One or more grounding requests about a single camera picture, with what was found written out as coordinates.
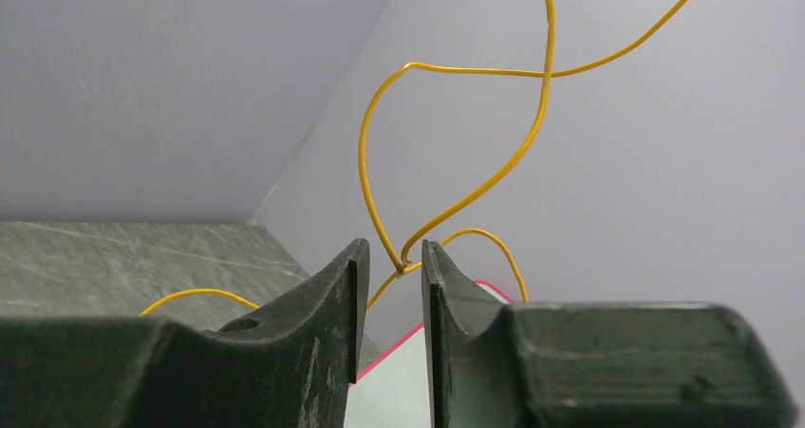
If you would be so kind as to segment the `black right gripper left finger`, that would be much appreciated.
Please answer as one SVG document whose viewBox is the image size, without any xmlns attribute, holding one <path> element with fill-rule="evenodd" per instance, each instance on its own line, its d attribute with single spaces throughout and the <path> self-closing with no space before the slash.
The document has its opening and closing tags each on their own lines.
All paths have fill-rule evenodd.
<svg viewBox="0 0 805 428">
<path fill-rule="evenodd" d="M 370 274 L 359 238 L 218 330 L 160 317 L 5 317 L 5 427 L 340 427 Z"/>
</svg>

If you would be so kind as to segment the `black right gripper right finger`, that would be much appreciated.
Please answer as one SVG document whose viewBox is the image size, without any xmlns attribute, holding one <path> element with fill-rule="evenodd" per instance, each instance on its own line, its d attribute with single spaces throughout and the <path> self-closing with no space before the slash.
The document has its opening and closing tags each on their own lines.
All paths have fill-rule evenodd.
<svg viewBox="0 0 805 428">
<path fill-rule="evenodd" d="M 755 330 L 707 303 L 507 304 L 421 245 L 435 427 L 792 427 Z"/>
</svg>

